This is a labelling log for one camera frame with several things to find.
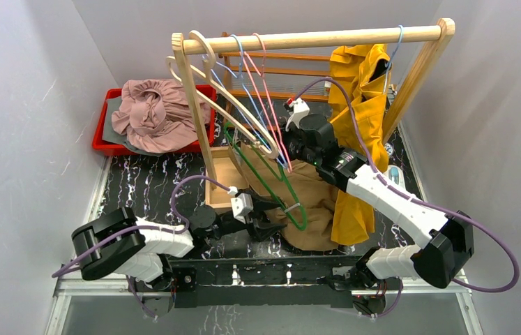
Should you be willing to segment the brown skirt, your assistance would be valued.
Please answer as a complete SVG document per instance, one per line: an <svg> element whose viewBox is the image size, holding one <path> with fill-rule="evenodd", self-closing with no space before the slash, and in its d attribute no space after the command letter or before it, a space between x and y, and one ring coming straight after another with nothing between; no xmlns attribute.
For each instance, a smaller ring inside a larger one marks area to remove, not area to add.
<svg viewBox="0 0 521 335"><path fill-rule="evenodd" d="M285 209L291 209L291 217L298 223L306 223L299 230L282 209L272 209L266 215L274 223L287 224L281 230L285 240L302 251L330 251L338 248L331 240L334 204L338 190L322 181L314 167L302 161L292 161L292 172L285 172L286 181L279 181L277 163L260 158L250 146L228 149L230 160L245 179L248 186L264 197L277 196Z"/></svg>

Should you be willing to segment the pink hanger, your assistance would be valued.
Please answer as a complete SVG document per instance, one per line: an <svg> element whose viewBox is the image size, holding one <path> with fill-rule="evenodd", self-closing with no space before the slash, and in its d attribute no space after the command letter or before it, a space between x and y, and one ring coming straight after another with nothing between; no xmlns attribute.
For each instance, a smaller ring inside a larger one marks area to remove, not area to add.
<svg viewBox="0 0 521 335"><path fill-rule="evenodd" d="M282 131L280 130L280 126L278 124L278 118L277 118L277 115L275 113L275 110L274 110L274 106L273 106L273 101L271 99L271 95L269 93L269 90L268 90L268 87L267 87L267 84L266 84L266 78L265 78L265 63L266 63L266 56L267 56L267 53L266 53L266 46L264 44L264 41L262 40L262 38L260 37L260 35L258 33L252 33L253 36L256 37L256 39L259 41L261 47L262 47L262 65L261 65L261 68L258 68L256 63L252 60L252 56L251 56L251 53L249 52L246 52L246 51L242 51L241 54L242 54L242 60L243 60L243 65L244 67L246 68L246 72L248 74L248 77L250 78L250 81L252 83L252 87L254 88L255 90L255 93L258 97L258 100L259 102L262 104L262 109L263 109L263 113L265 114L265 117L269 123L269 126L271 127L271 132L275 138L275 141L278 145L278 148L280 150L280 153L281 153L281 156L283 157L283 160L284 160L284 165L285 165L285 168L288 172L292 172L292 162L291 162L291 159L289 157L289 154L287 153L287 150L285 149L285 143L283 141L283 136L282 136ZM262 86L264 88L264 94L265 94L265 100L266 100L266 104L262 102L262 97L260 95L260 92L259 90L257 89L257 87L255 86L255 81L252 79L252 73L248 67L248 64L250 64L253 69L255 70L256 74L259 76L259 78L261 79L262 81Z"/></svg>

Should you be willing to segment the pink skirt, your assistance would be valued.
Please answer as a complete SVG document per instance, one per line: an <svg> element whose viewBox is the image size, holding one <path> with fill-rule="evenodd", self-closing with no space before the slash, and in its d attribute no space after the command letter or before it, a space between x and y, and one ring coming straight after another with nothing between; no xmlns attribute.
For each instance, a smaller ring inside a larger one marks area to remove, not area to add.
<svg viewBox="0 0 521 335"><path fill-rule="evenodd" d="M173 79L128 80L111 122L128 144L149 154L177 151L197 141L185 89Z"/></svg>

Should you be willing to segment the grey pleated skirt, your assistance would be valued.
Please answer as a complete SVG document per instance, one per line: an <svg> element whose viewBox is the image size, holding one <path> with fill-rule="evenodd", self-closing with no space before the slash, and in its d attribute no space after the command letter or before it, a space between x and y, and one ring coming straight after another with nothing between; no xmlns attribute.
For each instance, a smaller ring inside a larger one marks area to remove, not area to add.
<svg viewBox="0 0 521 335"><path fill-rule="evenodd" d="M101 134L96 136L97 143L94 149L103 152L106 156L147 155L145 151L129 143L126 135L119 134L113 128L112 116L120 108L121 102L120 96L105 101L102 113L104 119L99 128Z"/></svg>

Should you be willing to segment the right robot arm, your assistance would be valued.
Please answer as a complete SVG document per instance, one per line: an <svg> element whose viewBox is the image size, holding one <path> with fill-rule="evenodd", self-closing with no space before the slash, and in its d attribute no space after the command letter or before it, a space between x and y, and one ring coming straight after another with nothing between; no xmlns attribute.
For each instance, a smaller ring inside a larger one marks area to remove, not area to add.
<svg viewBox="0 0 521 335"><path fill-rule="evenodd" d="M370 249L347 272L333 275L335 289L374 289L393 277L421 278L446 288L473 255L473 227L467 216L424 207L415 195L395 189L364 155L339 146L325 116L291 113L283 135L290 158L313 166L323 181L366 202L414 241L404 247Z"/></svg>

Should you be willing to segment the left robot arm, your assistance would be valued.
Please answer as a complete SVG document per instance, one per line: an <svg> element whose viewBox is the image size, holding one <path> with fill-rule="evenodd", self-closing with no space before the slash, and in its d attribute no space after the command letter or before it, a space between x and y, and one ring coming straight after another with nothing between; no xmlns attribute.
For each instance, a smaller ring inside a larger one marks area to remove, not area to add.
<svg viewBox="0 0 521 335"><path fill-rule="evenodd" d="M267 211L277 203L250 189L231 199L231 209L220 213L208 205L197 208L188 225L154 223L122 207L93 220L71 234L78 267L85 281L120 274L145 282L155 290L172 284L168 257L183 258L203 253L213 240L245 231L264 241L285 227L273 223Z"/></svg>

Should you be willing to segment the yellow skirt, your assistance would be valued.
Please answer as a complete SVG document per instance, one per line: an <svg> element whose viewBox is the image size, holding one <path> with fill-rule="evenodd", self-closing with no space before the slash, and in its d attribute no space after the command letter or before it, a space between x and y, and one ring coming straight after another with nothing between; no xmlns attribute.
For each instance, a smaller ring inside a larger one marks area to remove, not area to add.
<svg viewBox="0 0 521 335"><path fill-rule="evenodd" d="M328 104L330 122L340 146L363 154L344 97L349 96L358 130L380 172L388 170L388 153L383 141L383 118L386 108L386 65L389 55L385 44L341 46L329 59L329 75L342 87L333 85ZM351 246L368 240L375 231L374 209L362 200L342 191L335 203L331 240Z"/></svg>

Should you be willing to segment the light blue hanger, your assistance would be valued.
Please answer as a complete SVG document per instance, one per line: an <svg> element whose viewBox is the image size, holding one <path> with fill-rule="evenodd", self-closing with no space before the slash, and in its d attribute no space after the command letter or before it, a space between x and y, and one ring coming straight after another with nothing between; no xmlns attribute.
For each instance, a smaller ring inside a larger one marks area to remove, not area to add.
<svg viewBox="0 0 521 335"><path fill-rule="evenodd" d="M385 71L384 71L384 86L382 89L382 93L384 95L388 94L388 81L390 80L390 72L393 65L394 58L403 42L404 39L404 30L405 28L400 24L398 25L399 28L399 34L398 34L398 40L396 42L395 48L392 51L391 55L389 56L389 60L386 63Z"/></svg>

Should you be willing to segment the orange wooden shelf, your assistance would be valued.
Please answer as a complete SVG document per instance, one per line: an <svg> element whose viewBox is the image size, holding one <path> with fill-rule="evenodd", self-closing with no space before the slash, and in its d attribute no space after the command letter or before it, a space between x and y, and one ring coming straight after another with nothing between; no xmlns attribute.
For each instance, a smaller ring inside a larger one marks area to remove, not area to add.
<svg viewBox="0 0 521 335"><path fill-rule="evenodd" d="M288 117L288 112L282 106L283 103L298 94L307 84L320 77L329 75L329 59L333 47L310 47L297 49L281 49L266 51L265 78L266 84L273 101L278 123L283 124ZM252 60L258 68L262 65L262 50L246 51L251 53ZM214 68L215 78L219 79L225 88L239 100L261 125L271 127L263 113L262 104L259 102L246 68L243 65L240 51L223 52L218 55ZM252 79L260 92L262 102L264 88L262 81L253 67L248 64L252 73Z"/></svg>

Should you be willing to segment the white teal object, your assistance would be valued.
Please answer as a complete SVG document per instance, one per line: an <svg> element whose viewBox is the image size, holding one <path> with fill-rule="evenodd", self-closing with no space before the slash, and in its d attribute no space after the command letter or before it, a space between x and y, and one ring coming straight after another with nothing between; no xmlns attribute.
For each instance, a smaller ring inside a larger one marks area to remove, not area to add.
<svg viewBox="0 0 521 335"><path fill-rule="evenodd" d="M405 175L401 168L396 165L389 165L384 173L386 177L402 189L406 189Z"/></svg>

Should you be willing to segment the red plastic bin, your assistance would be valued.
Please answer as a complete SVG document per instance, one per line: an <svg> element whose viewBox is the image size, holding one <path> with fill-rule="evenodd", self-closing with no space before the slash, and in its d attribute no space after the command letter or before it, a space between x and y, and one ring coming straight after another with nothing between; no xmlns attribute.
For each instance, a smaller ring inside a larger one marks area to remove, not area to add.
<svg viewBox="0 0 521 335"><path fill-rule="evenodd" d="M213 102L217 100L217 93L214 88L207 84L197 85L196 89L203 93L206 97L210 98ZM130 156L130 155L147 155L147 156L159 156L150 153L142 153L141 151L132 151L132 149L127 148L124 145L125 138L120 136L118 133L112 129L110 116L112 116L112 112L114 110L113 103L121 102L121 88L113 88L109 89L105 95L105 100L103 103L102 111L100 113L100 117L98 120L98 125L96 126L95 133L92 139L92 148L95 151L99 151L104 156ZM210 111L210 122L206 125L206 133L208 137L209 144L213 144L215 139L215 130L218 130L218 126L216 125L216 111L211 108ZM107 141L106 139L114 138L113 142ZM176 151L171 151L173 154L182 154L182 153L197 153L200 152L200 145L198 140L195 140L191 144L185 146Z"/></svg>

